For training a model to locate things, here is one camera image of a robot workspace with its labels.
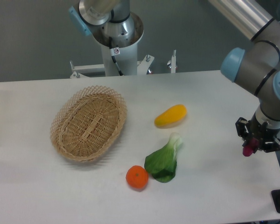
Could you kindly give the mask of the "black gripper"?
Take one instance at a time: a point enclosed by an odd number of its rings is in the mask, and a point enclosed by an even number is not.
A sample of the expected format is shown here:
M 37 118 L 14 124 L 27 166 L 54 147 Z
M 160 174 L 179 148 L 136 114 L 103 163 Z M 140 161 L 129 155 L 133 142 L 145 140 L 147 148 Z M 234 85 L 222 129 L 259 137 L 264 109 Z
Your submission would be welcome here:
M 267 122 L 259 123 L 256 115 L 248 121 L 242 117 L 235 123 L 238 137 L 243 140 L 243 147 L 255 139 L 259 142 L 257 149 L 265 153 L 280 151 L 280 139 L 276 138 L 278 129 L 269 129 Z

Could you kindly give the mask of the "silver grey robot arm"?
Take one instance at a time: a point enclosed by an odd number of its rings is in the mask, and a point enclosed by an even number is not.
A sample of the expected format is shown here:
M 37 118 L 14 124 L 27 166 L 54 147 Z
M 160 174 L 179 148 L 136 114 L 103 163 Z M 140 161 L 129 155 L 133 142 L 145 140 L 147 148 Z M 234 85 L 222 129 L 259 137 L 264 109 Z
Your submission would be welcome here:
M 250 120 L 236 122 L 243 139 L 243 155 L 280 150 L 280 21 L 254 0 L 213 0 L 212 5 L 254 46 L 233 49 L 222 62 L 221 73 L 259 99 Z M 137 61 L 137 43 L 143 36 L 141 19 L 127 0 L 81 0 L 69 8 L 73 24 L 100 44 L 107 76 L 144 75 L 153 61 Z

